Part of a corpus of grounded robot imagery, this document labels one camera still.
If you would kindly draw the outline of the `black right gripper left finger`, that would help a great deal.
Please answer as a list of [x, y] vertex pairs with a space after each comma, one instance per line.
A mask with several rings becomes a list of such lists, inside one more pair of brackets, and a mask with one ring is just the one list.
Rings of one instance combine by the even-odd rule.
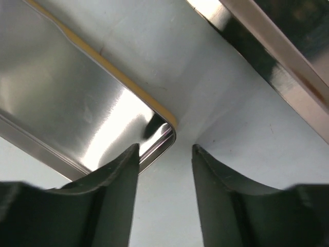
[[128, 246], [139, 145], [62, 188], [1, 182], [1, 246]]

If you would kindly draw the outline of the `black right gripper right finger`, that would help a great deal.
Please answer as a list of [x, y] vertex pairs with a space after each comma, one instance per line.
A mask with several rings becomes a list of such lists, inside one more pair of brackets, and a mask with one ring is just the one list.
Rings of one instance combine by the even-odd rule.
[[276, 189], [192, 147], [205, 246], [328, 246], [328, 185]]

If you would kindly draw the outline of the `small steel tin lid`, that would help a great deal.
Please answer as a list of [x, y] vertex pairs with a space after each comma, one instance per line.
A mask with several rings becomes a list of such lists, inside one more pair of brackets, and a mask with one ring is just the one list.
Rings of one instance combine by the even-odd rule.
[[1, 137], [69, 180], [176, 140], [159, 102], [35, 1], [1, 1]]

